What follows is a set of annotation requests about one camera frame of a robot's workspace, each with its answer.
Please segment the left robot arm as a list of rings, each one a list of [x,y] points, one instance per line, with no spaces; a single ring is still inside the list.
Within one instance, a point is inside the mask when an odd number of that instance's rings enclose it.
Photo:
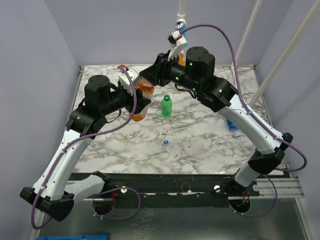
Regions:
[[[20,197],[52,219],[61,222],[75,204],[87,197],[101,198],[110,194],[111,177],[95,171],[87,178],[67,186],[83,152],[107,124],[106,116],[126,108],[138,113],[151,100],[135,87],[141,81],[137,73],[120,73],[117,85],[104,75],[94,75],[84,86],[84,98],[70,114],[61,144],[48,167],[32,187],[24,187]]]

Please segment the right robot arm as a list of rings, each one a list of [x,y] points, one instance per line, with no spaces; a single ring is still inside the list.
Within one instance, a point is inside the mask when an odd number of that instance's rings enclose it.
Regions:
[[[282,141],[292,142],[290,133],[281,133],[267,124],[246,103],[242,103],[238,90],[226,79],[214,75],[215,56],[202,46],[186,52],[186,64],[177,58],[169,60],[160,53],[153,65],[139,74],[153,86],[164,87],[175,83],[196,95],[204,106],[230,120],[245,134],[256,149],[248,162],[233,176],[230,191],[241,196],[260,175],[267,175],[278,167],[288,148]]]

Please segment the white blue bottle cap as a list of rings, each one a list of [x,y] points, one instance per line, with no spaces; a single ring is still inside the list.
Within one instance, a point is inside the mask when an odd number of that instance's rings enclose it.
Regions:
[[[168,146],[169,144],[170,144],[170,142],[167,139],[163,141],[164,146]]]

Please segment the orange plastic bottle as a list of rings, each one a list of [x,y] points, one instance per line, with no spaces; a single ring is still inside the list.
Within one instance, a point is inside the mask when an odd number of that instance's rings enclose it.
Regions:
[[[132,120],[139,122],[143,120],[148,111],[149,104],[151,103],[151,98],[154,93],[154,86],[149,83],[146,79],[138,77],[134,80],[135,90],[137,93],[137,105],[135,113]]]

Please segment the green plastic bottle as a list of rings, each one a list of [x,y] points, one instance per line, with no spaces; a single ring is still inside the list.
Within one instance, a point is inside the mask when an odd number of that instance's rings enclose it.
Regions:
[[[170,117],[172,114],[172,100],[171,97],[166,94],[160,102],[161,114],[163,117]]]

